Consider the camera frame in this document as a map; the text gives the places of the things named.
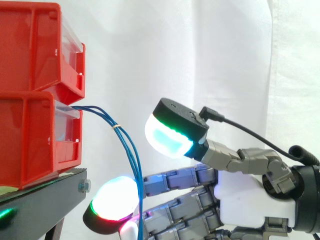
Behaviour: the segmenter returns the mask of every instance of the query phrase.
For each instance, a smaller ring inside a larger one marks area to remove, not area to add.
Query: robot finger
[[[157,240],[169,239],[174,237],[177,231],[181,236],[185,236],[181,240],[192,239],[187,236],[198,234],[205,237],[213,229],[222,225],[219,202],[213,196],[209,186],[201,186],[174,200],[151,208],[142,214],[142,219],[144,240],[152,236]],[[121,240],[136,240],[138,224],[139,216],[128,221],[119,231]]]
[[[143,178],[144,194],[147,197],[176,189],[214,185],[218,181],[218,171],[206,164],[157,173]]]

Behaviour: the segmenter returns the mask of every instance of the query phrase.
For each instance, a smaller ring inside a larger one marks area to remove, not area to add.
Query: red plastic bin
[[[23,189],[81,163],[82,112],[49,92],[0,91],[0,186]]]
[[[0,90],[47,91],[66,105],[85,97],[85,45],[60,6],[0,1]]]

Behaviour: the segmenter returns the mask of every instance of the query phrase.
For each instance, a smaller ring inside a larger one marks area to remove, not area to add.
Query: screw
[[[89,193],[91,189],[91,181],[89,179],[82,180],[78,185],[78,191],[80,193]]]

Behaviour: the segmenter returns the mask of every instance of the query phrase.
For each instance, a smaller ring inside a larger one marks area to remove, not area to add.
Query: blue wire
[[[84,110],[84,111],[88,111],[88,112],[91,112],[91,113],[94,113],[98,116],[100,116],[101,118],[103,118],[110,126],[115,126],[117,125],[117,122],[113,120],[113,118],[107,114],[107,112],[105,112],[102,108],[98,107],[98,106],[72,106],[74,109],[77,109],[77,110]],[[142,220],[142,213],[143,213],[143,199],[144,199],[144,192],[143,192],[143,189],[144,189],[144,183],[143,183],[143,177],[142,177],[142,168],[141,168],[141,163],[140,163],[140,158],[139,158],[139,154],[138,154],[138,151],[137,151],[137,148],[135,146],[135,144],[133,143],[132,139],[130,138],[129,134],[121,127],[115,127],[114,128],[114,131],[116,133],[116,135],[118,136],[120,142],[122,143],[124,149],[125,149],[125,152],[126,152],[126,155],[128,157],[128,160],[129,160],[129,163],[130,163],[130,166],[132,168],[132,172],[133,172],[133,175],[134,175],[134,178],[135,178],[135,181],[137,183],[137,187],[138,187],[138,196],[139,196],[139,231],[138,231],[138,240],[143,240],[143,220]],[[133,148],[133,151],[134,151],[134,154],[135,154],[135,158],[131,152],[131,149],[130,147],[128,146],[126,140],[124,139],[124,137],[122,136],[122,133],[126,136],[126,138],[129,140],[132,148]]]

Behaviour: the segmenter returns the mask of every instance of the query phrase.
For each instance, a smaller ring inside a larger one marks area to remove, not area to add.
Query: white curtain
[[[104,108],[128,131],[144,175],[194,164],[166,158],[145,139],[145,122],[161,97],[197,111],[206,105],[284,149],[300,144],[320,156],[317,0],[57,2],[86,44],[86,97],[79,104]],[[264,147],[226,124],[210,126],[209,138],[235,150]],[[82,215],[102,184],[131,174],[126,154],[111,128],[87,112],[83,141],[81,167],[92,188],[66,216],[61,240],[118,239],[90,231]],[[183,192],[147,198],[144,209]]]

